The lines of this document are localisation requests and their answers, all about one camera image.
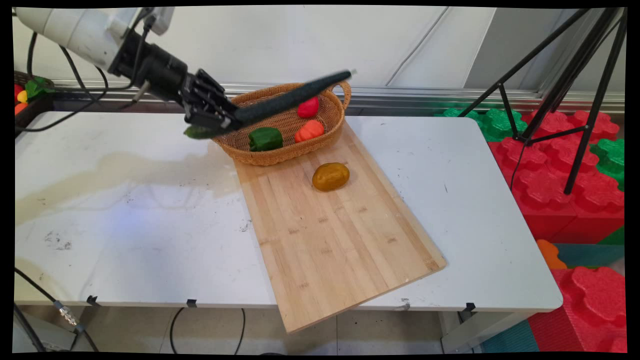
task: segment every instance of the red tomato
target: red tomato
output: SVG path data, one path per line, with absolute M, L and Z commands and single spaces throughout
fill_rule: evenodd
M 315 116 L 318 113 L 318 107 L 320 107 L 318 97 L 312 97 L 311 99 L 298 105 L 298 116 L 302 118 Z
M 18 84 L 13 84 L 13 103 L 18 102 L 18 94 L 23 91 L 24 88 Z

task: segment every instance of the foam puzzle block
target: foam puzzle block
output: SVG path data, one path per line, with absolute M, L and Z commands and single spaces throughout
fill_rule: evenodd
M 601 267 L 551 270 L 563 305 L 529 318 L 540 351 L 627 352 L 625 278 Z
M 578 145 L 580 143 L 579 138 L 570 138 L 569 136 L 562 136 L 559 138 L 547 140 L 540 143 L 535 143 L 532 147 L 538 146 L 547 155 L 547 166 L 549 170 L 556 173 L 561 177 L 568 176 L 575 160 L 575 155 L 578 152 Z M 594 173 L 598 171 L 596 164 L 598 163 L 598 156 L 589 151 L 589 148 L 582 157 L 582 163 L 580 164 L 579 172 L 583 174 Z
M 482 343 L 484 352 L 537 352 L 538 344 L 529 322 L 524 320 Z
M 545 258 L 545 261 L 547 262 L 547 266 L 549 266 L 550 269 L 566 269 L 567 268 L 566 264 L 563 263 L 560 259 L 558 259 L 559 251 L 554 244 L 544 239 L 536 240 L 536 244 L 538 244 L 538 248 L 542 253 L 542 257 Z
M 528 114 L 522 115 L 522 121 L 530 124 L 531 120 L 537 114 L 537 112 L 538 111 L 535 110 Z M 573 126 L 573 124 L 569 122 L 566 114 L 561 113 L 560 111 L 556 111 L 555 113 L 548 112 L 545 115 L 545 118 L 542 120 L 542 123 L 540 123 L 540 126 L 538 127 L 538 130 L 536 130 L 533 138 L 541 138 L 542 136 L 559 133 L 561 131 L 570 130 L 573 128 L 575 128 L 575 126 Z
M 618 182 L 618 189 L 625 191 L 625 140 L 601 139 L 590 150 L 598 156 L 598 171 L 613 177 Z
M 490 142 L 488 145 L 504 180 L 509 185 L 523 143 L 505 138 L 501 142 Z M 511 192 L 531 234 L 536 239 L 552 237 L 576 217 L 569 204 L 569 197 L 561 191 L 564 184 L 550 173 L 546 161 L 547 155 L 544 152 L 534 146 L 527 147 L 522 154 Z
M 558 259 L 568 268 L 577 266 L 609 266 L 625 255 L 625 247 L 601 244 L 554 244 L 558 249 Z
M 573 127 L 579 127 L 586 125 L 588 118 L 588 111 L 579 110 L 568 117 L 567 120 L 573 125 Z M 597 143 L 600 139 L 609 139 L 611 141 L 615 141 L 616 135 L 618 134 L 619 130 L 620 126 L 612 123 L 610 116 L 605 113 L 598 112 L 596 123 L 593 127 L 593 131 L 591 132 L 591 138 L 589 138 L 589 143 Z M 576 137 L 579 139 L 582 137 L 582 133 L 575 133 L 568 136 Z
M 522 121 L 522 115 L 519 112 L 512 110 L 511 114 L 513 114 L 513 120 L 516 123 L 516 130 L 521 133 L 527 128 L 527 123 Z M 481 116 L 480 121 L 482 123 L 480 130 L 482 130 L 487 142 L 500 142 L 513 136 L 506 111 L 490 109 Z
M 570 205 L 576 217 L 547 238 L 552 243 L 596 244 L 625 224 L 624 193 L 615 179 L 599 172 L 578 174 Z
M 549 171 L 516 173 L 512 194 L 534 238 L 553 238 L 575 220 L 573 195 L 565 195 L 563 188 L 562 180 Z
M 600 245 L 624 245 L 625 244 L 625 227 L 624 225 L 615 230 L 611 235 L 604 238 L 598 244 Z

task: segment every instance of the wicker basket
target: wicker basket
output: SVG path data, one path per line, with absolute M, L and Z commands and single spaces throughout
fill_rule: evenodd
M 273 86 L 239 95 L 231 101 L 240 107 L 247 106 L 278 96 L 301 85 L 301 83 L 291 83 Z M 340 99 L 332 91 L 336 85 L 340 86 L 344 92 L 344 103 L 340 102 Z M 314 117 L 303 119 L 298 116 L 298 109 L 293 108 L 234 133 L 218 136 L 213 141 L 220 145 L 231 158 L 246 164 L 262 166 L 281 163 L 318 150 L 326 145 L 331 145 L 335 143 L 340 135 L 340 130 L 344 123 L 344 110 L 351 99 L 351 87 L 346 81 L 336 85 L 318 95 L 320 107 Z M 320 121 L 324 126 L 324 134 L 317 138 L 296 143 L 293 136 L 309 120 Z M 249 151 L 249 133 L 259 127 L 275 127 L 280 130 L 284 141 L 283 147 L 270 151 Z

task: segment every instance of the yellow toy fruit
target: yellow toy fruit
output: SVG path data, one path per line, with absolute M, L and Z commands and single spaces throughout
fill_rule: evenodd
M 18 101 L 27 103 L 27 90 L 23 90 L 18 94 Z

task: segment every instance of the floor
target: floor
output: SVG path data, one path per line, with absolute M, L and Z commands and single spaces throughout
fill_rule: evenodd
M 87 307 L 81 321 L 101 352 L 172 353 L 171 321 L 178 309 Z M 436 312 L 348 311 L 286 335 L 277 310 L 245 309 L 239 355 L 442 354 Z M 233 354 L 242 330 L 240 309 L 185 308 L 175 321 L 178 353 Z M 74 351 L 91 351 L 79 338 Z

